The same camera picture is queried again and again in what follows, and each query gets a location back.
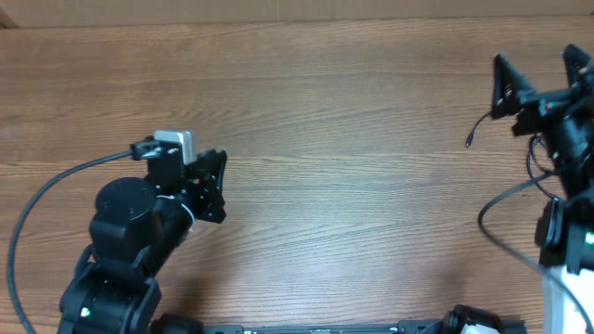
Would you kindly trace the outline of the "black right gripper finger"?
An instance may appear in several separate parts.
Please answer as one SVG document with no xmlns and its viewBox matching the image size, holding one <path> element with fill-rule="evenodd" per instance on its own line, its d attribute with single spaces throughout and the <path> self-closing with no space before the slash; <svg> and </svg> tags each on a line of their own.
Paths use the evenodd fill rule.
<svg viewBox="0 0 594 334">
<path fill-rule="evenodd" d="M 570 88 L 583 93 L 593 91 L 593 57 L 574 44 L 562 52 L 567 82 Z"/>
<path fill-rule="evenodd" d="M 495 55 L 493 70 L 491 117 L 495 120 L 519 113 L 523 102 L 534 94 L 534 87 L 503 53 Z"/>
</svg>

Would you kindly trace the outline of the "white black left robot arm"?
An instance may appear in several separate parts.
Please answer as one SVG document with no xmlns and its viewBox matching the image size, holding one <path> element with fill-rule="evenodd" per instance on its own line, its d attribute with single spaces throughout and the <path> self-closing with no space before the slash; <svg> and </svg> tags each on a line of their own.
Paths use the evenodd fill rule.
<svg viewBox="0 0 594 334">
<path fill-rule="evenodd" d="M 91 242 L 59 303 L 59 332 L 149 332 L 161 299 L 159 271 L 196 222 L 226 218 L 226 161 L 215 149 L 190 164 L 178 152 L 164 153 L 148 160 L 146 176 L 100 189 Z"/>
</svg>

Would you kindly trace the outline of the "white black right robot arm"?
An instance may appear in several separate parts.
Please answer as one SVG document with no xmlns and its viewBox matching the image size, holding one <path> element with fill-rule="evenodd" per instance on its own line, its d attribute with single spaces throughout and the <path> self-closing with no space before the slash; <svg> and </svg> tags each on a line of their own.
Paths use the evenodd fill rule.
<svg viewBox="0 0 594 334">
<path fill-rule="evenodd" d="M 542 142 L 552 167 L 540 176 L 498 195 L 493 207 L 550 177 L 560 180 L 563 197 L 552 196 L 537 220 L 532 260 L 502 240 L 485 236 L 526 263 L 543 278 L 544 330 L 547 333 L 590 333 L 593 330 L 593 58 L 576 45 L 562 52 L 568 85 L 539 92 L 506 59 L 493 60 L 492 119 L 513 116 L 511 131 Z"/>
</svg>

